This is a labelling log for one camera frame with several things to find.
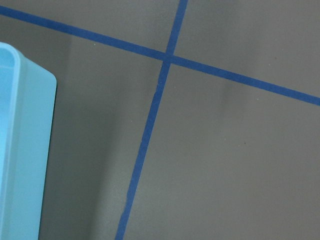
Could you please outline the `long blue tape line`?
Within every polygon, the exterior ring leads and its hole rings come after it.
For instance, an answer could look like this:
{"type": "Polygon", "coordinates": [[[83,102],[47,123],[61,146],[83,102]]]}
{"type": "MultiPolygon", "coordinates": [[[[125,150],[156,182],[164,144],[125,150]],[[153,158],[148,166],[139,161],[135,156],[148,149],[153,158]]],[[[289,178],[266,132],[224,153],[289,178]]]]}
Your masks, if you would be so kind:
{"type": "Polygon", "coordinates": [[[320,105],[320,98],[318,96],[310,95],[298,90],[290,89],[284,86],[245,76],[239,73],[228,71],[215,66],[207,65],[197,61],[193,61],[184,57],[174,55],[176,45],[178,43],[178,38],[180,30],[182,27],[185,12],[187,10],[188,1],[181,0],[178,4],[174,22],[172,25],[170,37],[167,43],[167,48],[165,52],[155,50],[149,47],[138,45],[132,42],[124,41],[118,38],[79,28],[73,25],[65,24],[59,21],[51,20],[48,18],[40,17],[31,13],[16,10],[10,7],[1,6],[0,14],[4,17],[12,18],[36,26],[44,27],[50,30],[58,31],[67,35],[79,37],[85,40],[93,41],[94,43],[99,43],[121,49],[127,52],[142,55],[144,57],[149,57],[152,59],[165,61],[168,60],[169,63],[191,69],[197,72],[202,72],[208,75],[233,81],[239,84],[250,86],[253,88],[268,91],[277,95],[289,97],[295,100],[299,100],[308,104],[320,105]]]}

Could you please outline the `light blue plastic bin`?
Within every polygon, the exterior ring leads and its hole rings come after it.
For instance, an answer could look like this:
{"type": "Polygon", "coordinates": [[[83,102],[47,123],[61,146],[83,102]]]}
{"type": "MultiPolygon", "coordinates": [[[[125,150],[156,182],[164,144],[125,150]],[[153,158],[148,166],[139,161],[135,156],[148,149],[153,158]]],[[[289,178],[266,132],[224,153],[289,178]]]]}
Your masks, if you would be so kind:
{"type": "Polygon", "coordinates": [[[55,76],[7,43],[0,45],[0,237],[39,237],[55,76]]]}

